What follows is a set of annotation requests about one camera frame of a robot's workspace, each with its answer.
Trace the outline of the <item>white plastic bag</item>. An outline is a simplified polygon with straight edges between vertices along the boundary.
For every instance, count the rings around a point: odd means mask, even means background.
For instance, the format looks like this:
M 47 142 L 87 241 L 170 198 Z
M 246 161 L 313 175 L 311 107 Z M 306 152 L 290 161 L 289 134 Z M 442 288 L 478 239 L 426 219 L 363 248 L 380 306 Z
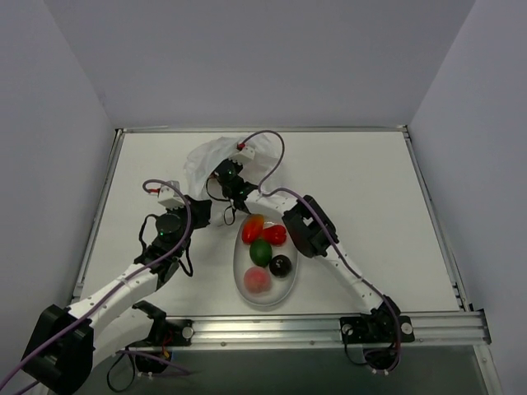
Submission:
M 245 143 L 255 149 L 254 160 L 247 165 L 243 165 L 240 176 L 257 186 L 253 192 L 263 186 L 268 178 L 273 176 L 281 164 L 285 146 L 276 146 L 268 138 L 272 132 L 264 130 L 255 132 L 247 137 L 219 137 L 218 139 L 205 142 L 193 149 L 184 163 L 184 175 L 188 185 L 188 196 L 197 199 L 210 199 L 215 203 L 234 204 L 222 195 L 222 190 L 217 182 L 214 170 L 223 160 L 230 160 L 236 151 L 239 143 Z M 250 209 L 237 210 L 245 214 L 250 213 Z

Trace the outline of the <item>red orange fake mango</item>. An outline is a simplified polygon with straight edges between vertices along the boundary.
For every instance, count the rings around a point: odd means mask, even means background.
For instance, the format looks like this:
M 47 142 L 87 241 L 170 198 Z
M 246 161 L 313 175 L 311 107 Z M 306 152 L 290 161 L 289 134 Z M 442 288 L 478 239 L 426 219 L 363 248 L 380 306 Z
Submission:
M 244 244 L 252 244 L 262 233 L 264 216 L 255 214 L 248 216 L 241 231 L 241 240 Z

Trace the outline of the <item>red fake fruit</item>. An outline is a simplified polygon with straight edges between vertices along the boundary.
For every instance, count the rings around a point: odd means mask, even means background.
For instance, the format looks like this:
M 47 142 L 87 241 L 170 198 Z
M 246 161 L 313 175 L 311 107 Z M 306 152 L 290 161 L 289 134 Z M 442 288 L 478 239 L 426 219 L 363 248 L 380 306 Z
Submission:
M 283 225 L 272 225 L 262 230 L 261 237 L 273 246 L 281 246 L 287 241 L 287 230 Z

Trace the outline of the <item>green fake lime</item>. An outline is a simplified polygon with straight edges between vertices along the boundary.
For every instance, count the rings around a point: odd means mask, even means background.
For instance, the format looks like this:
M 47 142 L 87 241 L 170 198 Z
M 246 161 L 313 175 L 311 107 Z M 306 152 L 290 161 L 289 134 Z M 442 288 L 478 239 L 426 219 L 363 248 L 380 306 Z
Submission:
M 266 267 L 273 258 L 272 245 L 264 239 L 257 239 L 250 245 L 250 259 L 259 267 Z

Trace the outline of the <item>pink fake fruit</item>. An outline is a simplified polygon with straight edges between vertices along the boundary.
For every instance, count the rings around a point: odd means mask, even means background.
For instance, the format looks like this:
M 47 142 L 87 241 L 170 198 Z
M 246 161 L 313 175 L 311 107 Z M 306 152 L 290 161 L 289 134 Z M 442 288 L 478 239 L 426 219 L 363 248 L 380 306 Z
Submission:
M 262 267 L 252 267 L 244 274 L 244 286 L 250 294 L 260 294 L 271 289 L 269 272 Z

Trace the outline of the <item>dark purple fake plum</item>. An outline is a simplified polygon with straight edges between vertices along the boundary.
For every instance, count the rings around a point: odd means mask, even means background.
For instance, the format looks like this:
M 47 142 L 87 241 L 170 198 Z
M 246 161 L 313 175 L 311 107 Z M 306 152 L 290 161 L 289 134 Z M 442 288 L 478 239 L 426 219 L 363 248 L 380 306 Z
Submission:
M 292 271 L 291 259 L 285 255 L 277 255 L 272 258 L 269 265 L 269 271 L 276 278 L 285 278 Z

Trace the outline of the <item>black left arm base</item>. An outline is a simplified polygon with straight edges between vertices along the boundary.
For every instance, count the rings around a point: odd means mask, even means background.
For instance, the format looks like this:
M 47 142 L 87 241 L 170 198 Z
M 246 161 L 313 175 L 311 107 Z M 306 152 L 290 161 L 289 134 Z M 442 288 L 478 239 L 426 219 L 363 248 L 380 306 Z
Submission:
M 124 332 L 120 340 L 127 341 L 124 354 L 131 358 L 137 374 L 164 374 L 169 367 L 173 367 L 175 375 L 190 375 L 187 369 L 175 365 L 172 348 L 192 344 L 192 320 L 170 320 L 165 311 L 145 300 L 137 302 L 122 314 L 119 322 L 121 318 L 124 320 Z

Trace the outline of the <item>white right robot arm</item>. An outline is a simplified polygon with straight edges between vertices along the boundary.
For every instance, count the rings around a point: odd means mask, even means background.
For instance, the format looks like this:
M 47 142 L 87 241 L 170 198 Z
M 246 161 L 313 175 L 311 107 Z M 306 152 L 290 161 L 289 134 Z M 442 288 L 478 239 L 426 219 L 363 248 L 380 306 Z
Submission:
M 224 160 L 213 172 L 224 198 L 248 214 L 280 216 L 297 251 L 306 258 L 320 260 L 351 295 L 357 310 L 366 319 L 368 334 L 378 340 L 400 329 L 397 305 L 368 281 L 339 243 L 337 228 L 310 195 L 285 187 L 271 192 L 240 176 L 243 166 Z

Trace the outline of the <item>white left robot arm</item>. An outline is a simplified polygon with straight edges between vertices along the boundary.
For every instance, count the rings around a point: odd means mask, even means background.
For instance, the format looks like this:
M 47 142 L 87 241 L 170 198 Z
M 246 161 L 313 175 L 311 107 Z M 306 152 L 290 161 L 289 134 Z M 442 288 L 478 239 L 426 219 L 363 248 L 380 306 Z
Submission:
M 57 394 L 72 394 L 95 366 L 96 338 L 123 313 L 157 292 L 176 273 L 191 234 L 209 225 L 212 202 L 185 196 L 156 218 L 158 235 L 128 269 L 95 294 L 40 316 L 21 369 Z

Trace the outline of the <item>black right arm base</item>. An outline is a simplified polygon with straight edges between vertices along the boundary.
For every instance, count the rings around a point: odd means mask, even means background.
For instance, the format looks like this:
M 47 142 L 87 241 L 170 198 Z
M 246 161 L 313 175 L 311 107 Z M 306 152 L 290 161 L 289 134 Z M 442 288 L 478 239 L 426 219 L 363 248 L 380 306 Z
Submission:
M 339 319 L 343 352 L 347 360 L 373 374 L 390 374 L 399 365 L 402 345 L 416 340 L 408 316 L 384 311 Z

